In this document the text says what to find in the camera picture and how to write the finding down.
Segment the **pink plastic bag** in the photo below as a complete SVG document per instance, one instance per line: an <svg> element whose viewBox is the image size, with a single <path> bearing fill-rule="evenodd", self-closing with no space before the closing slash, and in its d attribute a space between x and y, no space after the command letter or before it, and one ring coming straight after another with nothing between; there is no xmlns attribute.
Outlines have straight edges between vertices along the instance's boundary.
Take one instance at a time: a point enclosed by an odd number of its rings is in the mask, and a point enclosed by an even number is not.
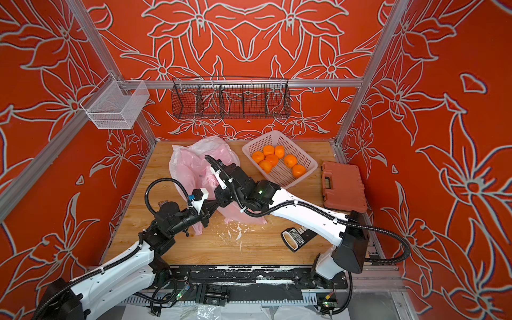
<svg viewBox="0 0 512 320"><path fill-rule="evenodd" d="M220 159L224 165L240 165L236 153L219 137L207 137L188 147L172 145L172 148L173 153L169 161L171 177L179 181L189 194L194 189L205 188L209 193L208 200L214 200L214 190L219 183L211 172L211 165L205 160L205 156Z"/></svg>
<svg viewBox="0 0 512 320"><path fill-rule="evenodd" d="M205 188L208 193L209 197L208 200L215 200L214 190L215 187L207 187ZM260 218L254 218L246 215L243 212L240 212L240 207L236 204L236 202L231 202L227 207L219 207L216 211L220 212L220 214L224 217L224 221L226 223L231 221L236 221L240 223L245 224L254 224L254 225L265 225L267 223L267 220L265 217ZM203 233L204 226L202 223L196 223L193 225L193 230L195 232L195 235L201 235Z"/></svg>

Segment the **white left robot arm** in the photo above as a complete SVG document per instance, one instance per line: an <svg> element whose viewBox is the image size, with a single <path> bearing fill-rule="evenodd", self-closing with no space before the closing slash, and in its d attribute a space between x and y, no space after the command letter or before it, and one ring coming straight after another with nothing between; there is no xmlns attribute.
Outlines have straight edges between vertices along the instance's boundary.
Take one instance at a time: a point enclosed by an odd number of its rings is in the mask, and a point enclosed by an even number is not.
<svg viewBox="0 0 512 320"><path fill-rule="evenodd" d="M83 276L54 281L45 291L34 319L98 319L124 299L172 280L162 256L175 244L175 236L200 223L207 226L219 202L206 189L185 194L186 207L167 201L154 210L145 193L145 205L153 214L150 226L123 253Z"/></svg>

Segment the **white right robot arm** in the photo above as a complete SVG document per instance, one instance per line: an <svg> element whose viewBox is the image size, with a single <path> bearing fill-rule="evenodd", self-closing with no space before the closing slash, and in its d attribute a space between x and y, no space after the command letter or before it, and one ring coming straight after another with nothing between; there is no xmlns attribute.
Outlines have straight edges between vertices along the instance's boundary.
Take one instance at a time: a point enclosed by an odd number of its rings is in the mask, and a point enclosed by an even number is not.
<svg viewBox="0 0 512 320"><path fill-rule="evenodd" d="M386 229L364 224L360 213L337 213L304 201L276 183L254 182L239 166L213 161L211 170L219 182L216 199L221 205L235 202L241 213L253 218L272 215L305 227L330 242L332 247L321 254L313 273L332 280L343 271L361 273L366 262L396 265L409 258L411 246L407 240ZM391 237L402 245L403 253L396 258L372 259L366 256L369 236L373 231Z"/></svg>

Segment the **orange mandarin front basket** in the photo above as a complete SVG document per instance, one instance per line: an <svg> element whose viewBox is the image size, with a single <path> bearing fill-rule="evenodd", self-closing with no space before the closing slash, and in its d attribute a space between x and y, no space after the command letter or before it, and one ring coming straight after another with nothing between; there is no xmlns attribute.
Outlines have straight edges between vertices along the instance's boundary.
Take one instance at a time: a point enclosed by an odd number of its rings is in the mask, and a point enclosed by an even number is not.
<svg viewBox="0 0 512 320"><path fill-rule="evenodd" d="M267 174L269 174L272 169L273 169L273 164L272 162L264 159L262 161L259 162L259 167Z"/></svg>

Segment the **orange mandarin centre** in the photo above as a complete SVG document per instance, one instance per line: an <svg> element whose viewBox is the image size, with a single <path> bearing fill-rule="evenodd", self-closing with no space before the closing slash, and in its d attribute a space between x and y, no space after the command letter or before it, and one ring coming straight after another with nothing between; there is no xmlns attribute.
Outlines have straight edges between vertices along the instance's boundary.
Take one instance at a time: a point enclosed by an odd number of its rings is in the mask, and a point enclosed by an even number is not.
<svg viewBox="0 0 512 320"><path fill-rule="evenodd" d="M269 161L272 167L275 167L279 163L279 158L275 154L265 156L265 160Z"/></svg>

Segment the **orange mandarin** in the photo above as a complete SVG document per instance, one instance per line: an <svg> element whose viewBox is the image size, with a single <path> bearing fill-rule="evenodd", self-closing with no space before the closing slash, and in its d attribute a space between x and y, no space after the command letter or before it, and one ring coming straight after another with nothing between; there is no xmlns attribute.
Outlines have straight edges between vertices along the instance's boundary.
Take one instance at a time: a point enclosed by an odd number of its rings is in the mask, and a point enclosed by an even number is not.
<svg viewBox="0 0 512 320"><path fill-rule="evenodd" d="M279 158L275 154L265 156L265 160L269 161L272 167L275 167L279 163Z"/></svg>
<svg viewBox="0 0 512 320"><path fill-rule="evenodd" d="M275 154L275 148L272 145L266 145L263 147L263 154L265 157L268 155L274 155Z"/></svg>
<svg viewBox="0 0 512 320"><path fill-rule="evenodd" d="M284 158L285 157L285 148L284 148L284 146L282 146L282 145L276 146L275 149L274 149L274 154L279 159Z"/></svg>
<svg viewBox="0 0 512 320"><path fill-rule="evenodd" d="M306 172L306 168L300 164L296 164L292 167L292 175L295 179L302 177Z"/></svg>

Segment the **orange mandarin left back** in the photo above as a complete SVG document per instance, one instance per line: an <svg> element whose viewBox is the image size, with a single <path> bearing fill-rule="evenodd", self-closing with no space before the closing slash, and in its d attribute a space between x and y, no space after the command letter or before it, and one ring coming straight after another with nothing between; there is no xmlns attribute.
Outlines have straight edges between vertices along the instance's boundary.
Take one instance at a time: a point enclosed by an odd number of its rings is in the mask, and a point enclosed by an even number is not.
<svg viewBox="0 0 512 320"><path fill-rule="evenodd" d="M266 145L263 147L263 154L265 157L268 155L274 155L275 154L275 148L272 145Z"/></svg>

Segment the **orange mandarin back top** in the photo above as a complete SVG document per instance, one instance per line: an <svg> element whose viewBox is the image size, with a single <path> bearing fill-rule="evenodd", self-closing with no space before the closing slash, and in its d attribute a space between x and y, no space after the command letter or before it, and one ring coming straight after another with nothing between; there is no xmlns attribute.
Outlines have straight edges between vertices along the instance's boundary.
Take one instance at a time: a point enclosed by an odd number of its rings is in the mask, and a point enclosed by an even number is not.
<svg viewBox="0 0 512 320"><path fill-rule="evenodd" d="M275 149L274 149L274 154L279 159L284 158L285 157L285 148L284 148L284 146L282 146L282 145L276 146Z"/></svg>

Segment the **white plastic perforated basket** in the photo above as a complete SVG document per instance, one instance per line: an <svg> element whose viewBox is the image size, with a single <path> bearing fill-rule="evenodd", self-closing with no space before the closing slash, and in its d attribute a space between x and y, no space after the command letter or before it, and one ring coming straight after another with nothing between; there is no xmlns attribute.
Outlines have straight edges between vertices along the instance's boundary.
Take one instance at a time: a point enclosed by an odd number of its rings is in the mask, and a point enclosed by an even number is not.
<svg viewBox="0 0 512 320"><path fill-rule="evenodd" d="M279 163L273 167L272 171L267 174L256 164L251 155L256 151L262 151L266 145L272 145L274 147L282 145L285 148L285 156L292 154L297 157L298 164L304 166L307 170L306 174L302 177L295 179L292 175L292 168L288 168L283 158L279 159ZM285 189L293 187L298 183L302 182L306 177L310 176L318 167L317 161L309 156L304 150L302 150L296 143L286 137L280 131L271 131L266 133L243 146L243 153L249 158L250 162L256 166L256 168L263 174L263 176L276 184L281 185Z"/></svg>

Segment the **orange mandarin front corner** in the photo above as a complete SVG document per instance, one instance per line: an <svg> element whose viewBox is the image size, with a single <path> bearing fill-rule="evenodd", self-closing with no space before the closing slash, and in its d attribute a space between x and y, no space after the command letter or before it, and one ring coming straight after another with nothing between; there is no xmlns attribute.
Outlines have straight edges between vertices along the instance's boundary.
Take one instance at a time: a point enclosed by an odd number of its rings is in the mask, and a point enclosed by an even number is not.
<svg viewBox="0 0 512 320"><path fill-rule="evenodd" d="M293 168L298 164L297 157L292 154L285 156L283 162L288 168Z"/></svg>

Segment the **orange mandarin right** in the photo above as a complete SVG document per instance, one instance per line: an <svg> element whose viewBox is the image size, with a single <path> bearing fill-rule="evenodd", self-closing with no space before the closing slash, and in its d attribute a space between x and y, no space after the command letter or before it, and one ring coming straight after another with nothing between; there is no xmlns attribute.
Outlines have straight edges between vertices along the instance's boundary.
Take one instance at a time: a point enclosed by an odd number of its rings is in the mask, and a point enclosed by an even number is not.
<svg viewBox="0 0 512 320"><path fill-rule="evenodd" d="M292 175L295 179L302 177L306 172L306 168L300 164L296 164L292 167Z"/></svg>

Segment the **black handheld label tool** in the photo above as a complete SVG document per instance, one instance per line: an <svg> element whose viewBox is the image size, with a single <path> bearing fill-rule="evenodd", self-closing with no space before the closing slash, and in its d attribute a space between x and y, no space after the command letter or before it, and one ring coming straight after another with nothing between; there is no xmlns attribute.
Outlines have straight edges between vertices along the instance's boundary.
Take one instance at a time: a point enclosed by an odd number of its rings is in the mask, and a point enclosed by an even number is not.
<svg viewBox="0 0 512 320"><path fill-rule="evenodd" d="M306 227L291 227L281 232L281 239L285 246L293 253L300 250L317 236L317 233Z"/></svg>

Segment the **red plastic tool case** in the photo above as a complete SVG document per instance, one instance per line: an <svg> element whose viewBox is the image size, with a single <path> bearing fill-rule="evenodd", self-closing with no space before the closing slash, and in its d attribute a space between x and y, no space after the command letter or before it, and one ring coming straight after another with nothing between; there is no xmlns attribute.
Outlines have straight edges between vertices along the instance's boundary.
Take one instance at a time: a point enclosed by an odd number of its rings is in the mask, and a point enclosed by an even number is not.
<svg viewBox="0 0 512 320"><path fill-rule="evenodd" d="M325 208L358 213L367 211L365 188L358 166L324 161L321 182Z"/></svg>

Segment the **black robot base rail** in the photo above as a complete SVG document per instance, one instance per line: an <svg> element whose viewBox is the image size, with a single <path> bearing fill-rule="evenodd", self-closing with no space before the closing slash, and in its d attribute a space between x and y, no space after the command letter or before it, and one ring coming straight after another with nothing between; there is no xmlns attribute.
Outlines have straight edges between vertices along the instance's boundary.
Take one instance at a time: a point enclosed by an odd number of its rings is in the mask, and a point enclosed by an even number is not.
<svg viewBox="0 0 512 320"><path fill-rule="evenodd" d="M337 307L351 285L345 273L323 281L306 265L176 265L169 278L163 288L152 285L127 301L149 305L162 300L169 307L172 296L179 307L250 303Z"/></svg>

